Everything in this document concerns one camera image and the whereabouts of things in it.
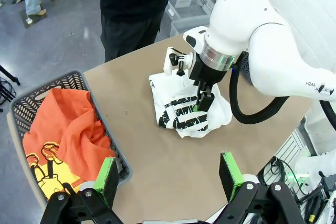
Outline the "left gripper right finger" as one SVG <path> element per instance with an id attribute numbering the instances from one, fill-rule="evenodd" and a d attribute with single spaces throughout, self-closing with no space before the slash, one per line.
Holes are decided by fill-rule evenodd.
<path id="1" fill-rule="evenodd" d="M 287 184 L 245 181 L 231 152 L 220 154 L 219 176 L 228 203 L 213 223 L 243 223 L 248 214 L 264 223 L 305 222 Z"/>

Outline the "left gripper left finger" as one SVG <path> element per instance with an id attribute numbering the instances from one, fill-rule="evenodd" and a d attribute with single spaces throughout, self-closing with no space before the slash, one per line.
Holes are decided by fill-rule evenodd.
<path id="1" fill-rule="evenodd" d="M 119 184 L 116 159 L 106 158 L 92 188 L 58 191 L 47 203 L 42 223 L 120 223 L 112 210 Z"/>

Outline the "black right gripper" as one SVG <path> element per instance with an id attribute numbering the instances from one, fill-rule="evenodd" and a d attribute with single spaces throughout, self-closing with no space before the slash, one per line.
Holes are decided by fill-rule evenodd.
<path id="1" fill-rule="evenodd" d="M 212 69 L 202 62 L 200 58 L 195 58 L 191 69 L 189 70 L 189 79 L 198 82 L 197 100 L 195 111 L 207 112 L 214 101 L 212 86 L 221 82 L 226 71 Z"/>

